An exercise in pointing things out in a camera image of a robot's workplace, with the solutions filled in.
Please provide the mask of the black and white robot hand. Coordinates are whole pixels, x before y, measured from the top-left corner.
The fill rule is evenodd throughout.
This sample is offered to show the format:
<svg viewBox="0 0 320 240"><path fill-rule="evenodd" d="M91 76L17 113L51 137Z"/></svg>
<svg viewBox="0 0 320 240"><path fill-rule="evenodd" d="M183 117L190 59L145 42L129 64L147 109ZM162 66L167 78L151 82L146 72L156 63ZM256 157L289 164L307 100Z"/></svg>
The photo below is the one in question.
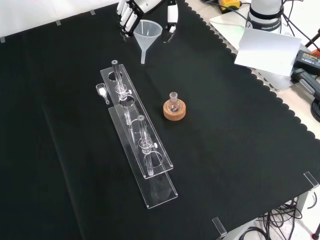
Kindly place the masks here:
<svg viewBox="0 0 320 240"><path fill-rule="evenodd" d="M168 43L177 28L179 8L176 0L120 0L116 8L116 14L123 37L130 38L134 34L138 23L143 16L154 12L163 3L167 3L167 25L162 34L164 43Z"/></svg>

